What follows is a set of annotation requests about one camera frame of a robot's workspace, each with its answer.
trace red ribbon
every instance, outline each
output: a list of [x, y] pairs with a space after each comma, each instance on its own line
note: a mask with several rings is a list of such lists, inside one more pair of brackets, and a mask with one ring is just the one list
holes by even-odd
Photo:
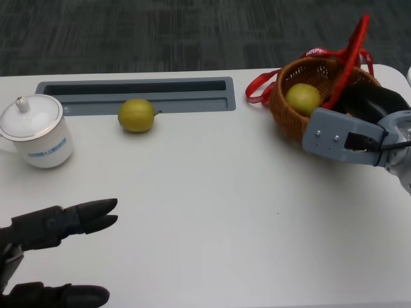
[[[345, 62], [345, 49], [342, 49], [340, 51], [329, 51], [324, 48], [313, 48], [309, 51], [307, 51], [305, 54], [303, 54], [300, 58], [307, 58], [307, 57], [323, 57], [323, 58], [331, 58], [335, 57], [338, 61], [344, 63]], [[365, 49], [360, 49], [360, 54], [358, 55], [358, 61], [356, 63], [356, 66], [360, 66], [362, 62], [362, 58], [365, 60], [365, 63], [368, 66], [368, 70], [372, 76], [374, 76], [374, 68], [372, 66], [372, 56], [371, 54], [365, 50]], [[251, 96], [255, 91], [257, 91], [260, 86], [262, 86], [264, 83], [266, 83], [268, 80], [273, 78], [276, 74], [279, 74], [281, 72], [281, 69], [276, 69], [275, 71], [269, 72], [269, 73], [263, 73], [259, 75], [256, 79], [254, 79], [249, 86], [245, 89], [245, 97], [247, 98], [247, 101], [250, 104], [256, 104], [256, 103], [261, 103], [263, 106], [268, 107], [269, 101], [270, 101], [270, 95], [271, 91], [275, 85], [275, 81], [270, 83], [267, 88], [263, 91], [263, 93], [260, 96]]]

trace cup lid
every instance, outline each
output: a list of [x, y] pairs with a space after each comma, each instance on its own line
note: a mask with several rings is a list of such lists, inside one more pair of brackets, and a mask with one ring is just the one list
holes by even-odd
[[30, 141], [53, 130], [62, 117], [62, 105], [51, 96], [19, 97], [1, 115], [0, 133], [11, 141]]

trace yellow fruit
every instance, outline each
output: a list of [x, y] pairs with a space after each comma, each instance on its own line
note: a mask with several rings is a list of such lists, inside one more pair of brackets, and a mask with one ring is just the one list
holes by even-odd
[[312, 85], [298, 83], [293, 85], [285, 97], [288, 104], [300, 115], [309, 117], [321, 106], [320, 91]]
[[145, 99], [130, 99], [118, 110], [120, 125], [130, 132], [145, 132], [154, 122], [153, 105]]

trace table surface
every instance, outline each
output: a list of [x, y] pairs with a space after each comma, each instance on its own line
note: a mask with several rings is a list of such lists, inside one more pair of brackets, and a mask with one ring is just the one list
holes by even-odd
[[[269, 111], [245, 102], [246, 86], [267, 71], [0, 78], [0, 109], [41, 81], [114, 78], [231, 76], [237, 104], [161, 114], [142, 135], [124, 134], [113, 115], [67, 117], [75, 153], [52, 170], [0, 153], [2, 226], [52, 205], [119, 199], [114, 226], [28, 252], [10, 285], [101, 285], [107, 308], [411, 300], [410, 196], [382, 168], [330, 162], [286, 141]], [[404, 76], [375, 71], [411, 102]]]

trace lid knob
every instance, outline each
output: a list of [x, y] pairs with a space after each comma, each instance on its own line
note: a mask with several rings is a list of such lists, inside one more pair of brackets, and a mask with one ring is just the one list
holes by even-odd
[[15, 104], [19, 108], [20, 112], [25, 113], [30, 110], [30, 105], [28, 104], [28, 100], [24, 96], [20, 96], [15, 100]]

